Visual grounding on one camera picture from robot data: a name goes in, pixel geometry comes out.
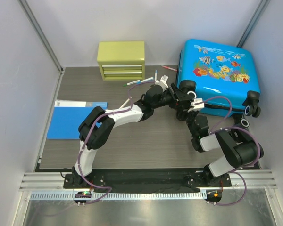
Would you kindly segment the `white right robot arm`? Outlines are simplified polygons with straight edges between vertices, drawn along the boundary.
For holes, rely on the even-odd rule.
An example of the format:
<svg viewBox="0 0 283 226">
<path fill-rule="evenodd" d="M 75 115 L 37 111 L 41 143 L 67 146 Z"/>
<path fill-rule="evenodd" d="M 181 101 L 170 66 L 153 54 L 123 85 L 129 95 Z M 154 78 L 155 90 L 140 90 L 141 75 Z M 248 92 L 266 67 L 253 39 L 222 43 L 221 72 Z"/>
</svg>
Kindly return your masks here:
<svg viewBox="0 0 283 226">
<path fill-rule="evenodd" d="M 229 129 L 220 129 L 209 133 L 208 119 L 198 111 L 188 111 L 182 107 L 176 110 L 176 117 L 185 121 L 191 134 L 191 143 L 200 153 L 222 150 L 222 157 L 203 168 L 203 180 L 208 186 L 216 186 L 225 180 L 229 172 L 243 167 L 251 167 L 264 156 L 264 150 L 258 141 L 238 123 Z"/>
</svg>

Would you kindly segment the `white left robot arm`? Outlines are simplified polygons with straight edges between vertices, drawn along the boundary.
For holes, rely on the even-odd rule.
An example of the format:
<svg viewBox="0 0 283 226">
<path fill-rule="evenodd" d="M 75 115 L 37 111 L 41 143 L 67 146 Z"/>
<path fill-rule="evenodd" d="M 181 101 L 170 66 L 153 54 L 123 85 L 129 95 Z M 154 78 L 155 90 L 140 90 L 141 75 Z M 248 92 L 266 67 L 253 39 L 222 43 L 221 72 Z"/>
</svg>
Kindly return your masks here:
<svg viewBox="0 0 283 226">
<path fill-rule="evenodd" d="M 80 151 L 72 168 L 75 184 L 80 188 L 89 186 L 96 152 L 106 143 L 113 128 L 144 121 L 153 115 L 154 109 L 166 105 L 178 112 L 187 111 L 196 97 L 195 89 L 193 81 L 183 81 L 179 87 L 173 83 L 170 86 L 153 84 L 139 100 L 131 101 L 129 107 L 115 110 L 95 107 L 78 128 Z"/>
</svg>

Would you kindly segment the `blue white box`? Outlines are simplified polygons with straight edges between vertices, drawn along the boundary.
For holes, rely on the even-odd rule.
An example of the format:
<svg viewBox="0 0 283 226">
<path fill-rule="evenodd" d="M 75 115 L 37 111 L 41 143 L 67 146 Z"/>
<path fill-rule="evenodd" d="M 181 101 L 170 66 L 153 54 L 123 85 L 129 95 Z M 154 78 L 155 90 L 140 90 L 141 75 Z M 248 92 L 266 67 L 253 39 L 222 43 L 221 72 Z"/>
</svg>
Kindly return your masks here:
<svg viewBox="0 0 283 226">
<path fill-rule="evenodd" d="M 78 128 L 88 114 L 97 106 L 107 109 L 107 102 L 55 101 L 47 133 L 50 140 L 73 140 L 79 138 Z"/>
</svg>

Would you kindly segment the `blue suitcase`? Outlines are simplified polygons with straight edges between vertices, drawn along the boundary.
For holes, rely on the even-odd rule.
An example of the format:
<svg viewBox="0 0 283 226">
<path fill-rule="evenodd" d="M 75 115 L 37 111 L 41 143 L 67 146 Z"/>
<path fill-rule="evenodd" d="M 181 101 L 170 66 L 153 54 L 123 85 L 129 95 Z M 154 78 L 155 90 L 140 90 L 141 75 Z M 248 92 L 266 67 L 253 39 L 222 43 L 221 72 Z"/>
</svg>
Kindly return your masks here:
<svg viewBox="0 0 283 226">
<path fill-rule="evenodd" d="M 206 101 L 202 114 L 254 118 L 261 114 L 258 76 L 252 55 L 245 49 L 187 40 L 180 52 L 175 82 L 179 87 L 183 81 L 195 82 L 194 92 Z"/>
</svg>

